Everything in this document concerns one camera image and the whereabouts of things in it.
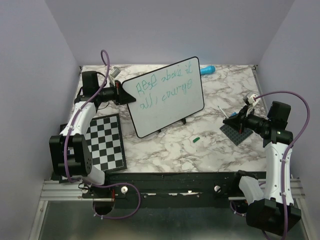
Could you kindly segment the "black framed whiteboard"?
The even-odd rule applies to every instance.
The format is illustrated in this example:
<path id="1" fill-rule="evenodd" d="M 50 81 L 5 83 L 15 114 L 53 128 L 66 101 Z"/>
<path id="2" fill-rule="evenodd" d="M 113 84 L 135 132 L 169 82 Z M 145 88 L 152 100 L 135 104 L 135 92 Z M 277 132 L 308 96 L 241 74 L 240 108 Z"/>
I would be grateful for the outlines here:
<path id="1" fill-rule="evenodd" d="M 127 107 L 138 138 L 162 130 L 205 107 L 196 56 L 127 79 L 122 87 L 136 99 Z"/>

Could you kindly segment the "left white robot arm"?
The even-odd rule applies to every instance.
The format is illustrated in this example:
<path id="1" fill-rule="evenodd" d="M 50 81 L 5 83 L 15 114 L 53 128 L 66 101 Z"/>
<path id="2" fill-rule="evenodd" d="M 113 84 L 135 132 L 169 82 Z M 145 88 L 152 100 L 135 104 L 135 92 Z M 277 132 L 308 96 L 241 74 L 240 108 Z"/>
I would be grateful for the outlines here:
<path id="1" fill-rule="evenodd" d="M 103 83 L 99 83 L 98 76 L 97 71 L 81 74 L 82 93 L 74 100 L 73 114 L 60 134 L 50 137 L 49 148 L 56 175 L 71 183 L 84 181 L 94 185 L 93 191 L 104 198 L 110 194 L 111 185 L 105 181 L 106 174 L 93 166 L 85 135 L 101 103 L 112 101 L 116 105 L 127 105 L 136 102 L 136 98 L 125 91 L 118 80 L 105 75 Z"/>

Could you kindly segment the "green whiteboard marker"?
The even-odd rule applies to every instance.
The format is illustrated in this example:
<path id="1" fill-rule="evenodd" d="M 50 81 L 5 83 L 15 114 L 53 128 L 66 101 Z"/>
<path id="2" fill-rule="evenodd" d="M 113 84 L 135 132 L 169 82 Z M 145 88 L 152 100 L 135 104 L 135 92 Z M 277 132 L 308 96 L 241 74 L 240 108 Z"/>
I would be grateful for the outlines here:
<path id="1" fill-rule="evenodd" d="M 229 118 L 229 116 L 226 114 L 226 112 L 218 105 L 218 109 L 221 111 L 221 113 L 225 116 L 225 118 Z"/>

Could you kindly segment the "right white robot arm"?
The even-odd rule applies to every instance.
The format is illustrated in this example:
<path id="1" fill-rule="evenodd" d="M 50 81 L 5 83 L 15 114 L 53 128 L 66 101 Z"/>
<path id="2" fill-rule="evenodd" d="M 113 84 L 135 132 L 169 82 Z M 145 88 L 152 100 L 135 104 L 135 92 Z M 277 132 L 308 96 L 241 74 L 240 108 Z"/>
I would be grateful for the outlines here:
<path id="1" fill-rule="evenodd" d="M 266 154 L 266 180 L 264 189 L 259 181 L 242 172 L 230 183 L 230 191 L 244 194 L 248 203 L 246 223 L 250 227 L 284 236 L 300 219 L 301 210 L 294 206 L 290 186 L 290 159 L 293 133 L 286 130 L 291 106 L 273 101 L 266 118 L 254 114 L 253 105 L 245 105 L 238 114 L 223 123 L 243 133 L 250 129 L 263 139 Z"/>

